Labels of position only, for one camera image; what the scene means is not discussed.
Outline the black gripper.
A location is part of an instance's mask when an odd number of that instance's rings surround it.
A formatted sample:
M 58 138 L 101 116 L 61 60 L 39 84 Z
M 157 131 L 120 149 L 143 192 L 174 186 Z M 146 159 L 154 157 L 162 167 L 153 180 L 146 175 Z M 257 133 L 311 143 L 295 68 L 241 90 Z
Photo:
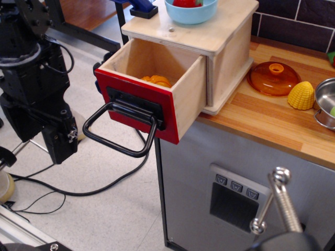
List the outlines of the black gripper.
M 3 93 L 1 108 L 23 142 L 42 132 L 54 164 L 61 164 L 77 152 L 77 124 L 61 93 L 30 105 Z

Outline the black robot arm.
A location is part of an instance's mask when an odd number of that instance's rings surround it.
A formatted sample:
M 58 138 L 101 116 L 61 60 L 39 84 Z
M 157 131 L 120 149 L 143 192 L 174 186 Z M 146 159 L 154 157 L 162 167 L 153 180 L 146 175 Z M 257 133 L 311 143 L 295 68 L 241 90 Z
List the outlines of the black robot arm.
M 23 142 L 41 133 L 61 164 L 77 151 L 77 126 L 64 101 L 70 69 L 46 34 L 51 25 L 39 1 L 1 1 L 1 108 Z

